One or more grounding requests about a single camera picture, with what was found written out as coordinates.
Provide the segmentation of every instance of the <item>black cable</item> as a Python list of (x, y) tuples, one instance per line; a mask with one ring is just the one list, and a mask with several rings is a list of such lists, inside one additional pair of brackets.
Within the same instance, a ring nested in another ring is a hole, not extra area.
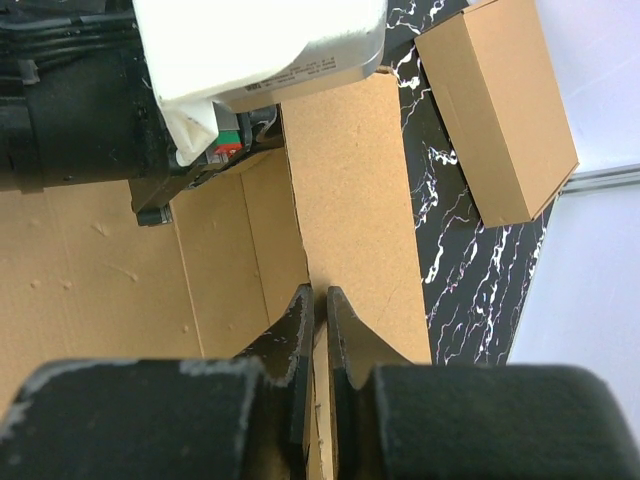
[(0, 30), (17, 34), (24, 33), (31, 35), (46, 35), (48, 34), (48, 32), (55, 31), (57, 29), (72, 30), (73, 28), (104, 28), (104, 26), (112, 22), (122, 22), (123, 24), (128, 24), (130, 27), (132, 27), (135, 20), (135, 14), (131, 10), (128, 12), (115, 14), (87, 15), (76, 18), (52, 18), (24, 23), (0, 21)]
[(108, 25), (108, 26), (98, 26), (92, 25), (91, 27), (84, 28), (64, 28), (57, 30), (55, 32), (49, 32), (47, 35), (39, 35), (34, 36), (31, 34), (28, 35), (19, 35), (15, 36), (12, 32), (2, 31), (0, 29), (0, 40), (2, 42), (8, 42), (11, 44), (37, 44), (38, 42), (47, 42), (55, 39), (67, 39), (67, 38), (79, 38), (82, 36), (89, 35), (109, 35), (109, 34), (132, 34), (137, 35), (137, 29), (132, 28), (130, 25)]
[(86, 55), (88, 53), (92, 53), (100, 50), (135, 48), (137, 46), (139, 46), (139, 43), (125, 40), (125, 41), (117, 41), (117, 42), (110, 42), (110, 43), (98, 43), (98, 44), (92, 44), (88, 46), (66, 47), (58, 50), (40, 52), (38, 53), (38, 55), (34, 55), (30, 60), (35, 60), (36, 62), (39, 62), (42, 60), (53, 60), (53, 59), (62, 58), (65, 56)]
[(72, 37), (53, 38), (41, 42), (18, 45), (13, 51), (16, 54), (28, 54), (40, 50), (60, 49), (74, 46), (90, 46), (91, 44), (107, 43), (120, 40), (138, 40), (137, 32), (113, 32), (109, 34), (98, 33), (92, 35), (76, 35)]
[(134, 22), (114, 22), (114, 23), (105, 23), (105, 24), (91, 24), (91, 25), (67, 25), (64, 27), (59, 27), (50, 30), (42, 30), (42, 31), (14, 31), (10, 29), (2, 29), (0, 27), (0, 31), (3, 31), (6, 35), (12, 35), (13, 38), (33, 38), (34, 40), (49, 37), (49, 36), (60, 36), (67, 34), (81, 34), (81, 33), (91, 33), (91, 32), (109, 32), (113, 30), (137, 30), (137, 27), (134, 27)]

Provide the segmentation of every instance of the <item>black machine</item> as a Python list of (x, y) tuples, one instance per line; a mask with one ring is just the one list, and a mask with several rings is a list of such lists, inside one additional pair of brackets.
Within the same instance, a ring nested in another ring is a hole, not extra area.
[[(131, 0), (0, 0), (0, 50), (0, 191), (128, 180), (138, 223), (158, 225), (182, 190), (283, 146), (276, 106), (219, 111), (224, 135), (179, 166)], [(308, 478), (319, 328), (337, 479), (640, 479), (591, 374), (411, 365), (342, 290), (310, 286), (232, 360), (43, 366), (0, 425), (0, 479)]]
[(0, 426), (0, 478), (313, 478), (323, 321), (334, 478), (640, 478), (618, 406), (588, 372), (411, 365), (341, 289), (314, 311), (310, 286), (233, 360), (45, 365)]
[(276, 106), (217, 111), (225, 135), (189, 167), (157, 108), (131, 0), (0, 0), (0, 191), (128, 180), (140, 225), (283, 145)]

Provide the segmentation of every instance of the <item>cardboard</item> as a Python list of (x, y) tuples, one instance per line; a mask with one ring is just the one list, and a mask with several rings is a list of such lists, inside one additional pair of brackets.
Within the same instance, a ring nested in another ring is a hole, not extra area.
[[(395, 78), (282, 113), (286, 151), (182, 193), (173, 225), (137, 227), (122, 182), (0, 194), (0, 408), (52, 359), (231, 357), (308, 282), (320, 296), (340, 285), (394, 348), (429, 362)], [(327, 371), (316, 377), (326, 438)], [(320, 443), (312, 476), (331, 477)]]
[(578, 166), (534, 0), (488, 0), (415, 40), (484, 224), (531, 221)]

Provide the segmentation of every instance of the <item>small cardboard box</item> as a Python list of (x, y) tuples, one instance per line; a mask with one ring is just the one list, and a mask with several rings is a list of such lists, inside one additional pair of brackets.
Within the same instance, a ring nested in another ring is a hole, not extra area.
[(534, 0), (486, 0), (415, 42), (484, 224), (538, 217), (578, 157)]
[[(309, 282), (320, 294), (341, 286), (396, 350), (430, 361), (395, 77), (282, 114), (286, 151), (184, 192), (172, 225), (137, 227), (125, 182), (0, 194), (0, 411), (53, 359), (231, 357)], [(314, 360), (326, 358), (318, 348)], [(312, 414), (326, 478), (321, 371)]]

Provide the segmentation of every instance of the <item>cardboard box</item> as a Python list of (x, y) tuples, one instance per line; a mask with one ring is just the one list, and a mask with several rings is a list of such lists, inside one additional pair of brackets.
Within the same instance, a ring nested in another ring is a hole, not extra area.
[(282, 111), (286, 152), (184, 192), (173, 225), (137, 227), (125, 183), (0, 194), (0, 409), (52, 359), (231, 357), (307, 282), (430, 361), (395, 78)]
[(415, 42), (484, 224), (535, 219), (578, 157), (534, 0), (487, 0)]

